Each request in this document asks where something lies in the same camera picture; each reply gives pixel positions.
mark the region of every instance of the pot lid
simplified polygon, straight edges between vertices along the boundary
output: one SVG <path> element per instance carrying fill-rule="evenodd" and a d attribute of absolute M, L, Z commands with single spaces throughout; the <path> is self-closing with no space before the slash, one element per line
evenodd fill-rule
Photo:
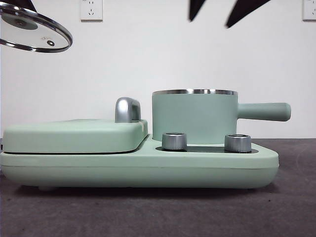
<path fill-rule="evenodd" d="M 73 43 L 72 35 L 65 27 L 37 13 L 31 2 L 17 6 L 0 1 L 0 16 L 0 43 L 3 45 L 33 52 L 54 53 L 67 50 Z"/>

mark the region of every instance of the mint green saucepan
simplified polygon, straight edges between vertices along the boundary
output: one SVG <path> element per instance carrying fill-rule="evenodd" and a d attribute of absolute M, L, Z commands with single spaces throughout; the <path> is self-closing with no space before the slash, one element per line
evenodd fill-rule
<path fill-rule="evenodd" d="M 235 91 L 163 90 L 153 93 L 153 139 L 166 132 L 186 133 L 189 144 L 222 144 L 236 134 L 238 119 L 288 121 L 286 103 L 239 104 Z"/>

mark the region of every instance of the electrical outlet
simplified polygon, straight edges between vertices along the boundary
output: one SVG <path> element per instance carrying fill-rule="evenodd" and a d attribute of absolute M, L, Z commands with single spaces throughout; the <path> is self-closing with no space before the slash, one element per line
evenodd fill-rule
<path fill-rule="evenodd" d="M 303 0 L 303 21 L 316 21 L 316 0 Z"/>
<path fill-rule="evenodd" d="M 81 21 L 102 21 L 103 0 L 81 0 Z"/>

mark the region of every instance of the stainless steel rim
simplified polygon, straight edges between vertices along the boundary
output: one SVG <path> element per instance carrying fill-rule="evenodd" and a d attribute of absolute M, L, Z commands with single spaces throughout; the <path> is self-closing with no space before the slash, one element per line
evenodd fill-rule
<path fill-rule="evenodd" d="M 155 91 L 153 95 L 168 95 L 168 94 L 220 94 L 220 95 L 238 95 L 232 90 L 216 90 L 216 89 L 179 89 L 179 90 L 160 90 Z"/>
<path fill-rule="evenodd" d="M 46 16 L 38 14 L 37 12 L 31 11 L 26 8 L 18 7 L 12 4 L 8 4 L 5 2 L 0 2 L 0 15 L 2 15 L 3 13 L 25 17 L 25 18 L 35 21 L 36 23 L 39 23 L 41 25 L 44 25 L 50 28 L 51 30 L 57 32 L 62 37 L 64 37 L 66 41 L 68 42 L 68 46 L 63 47 L 63 48 L 36 48 L 36 47 L 22 45 L 22 44 L 18 44 L 14 42 L 9 42 L 3 39 L 0 39 L 0 44 L 13 47 L 13 48 L 22 49 L 22 50 L 27 50 L 27 51 L 32 51 L 32 52 L 42 52 L 42 53 L 62 52 L 62 51 L 67 50 L 73 44 L 73 37 L 65 27 L 63 27 L 58 22 Z"/>

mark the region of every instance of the gray floor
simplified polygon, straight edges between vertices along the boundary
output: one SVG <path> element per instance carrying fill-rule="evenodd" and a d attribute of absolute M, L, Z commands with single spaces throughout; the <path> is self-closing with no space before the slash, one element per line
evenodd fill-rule
<path fill-rule="evenodd" d="M 260 139 L 279 153 L 256 190 L 61 188 L 1 176 L 1 237 L 316 236 L 316 139 Z"/>

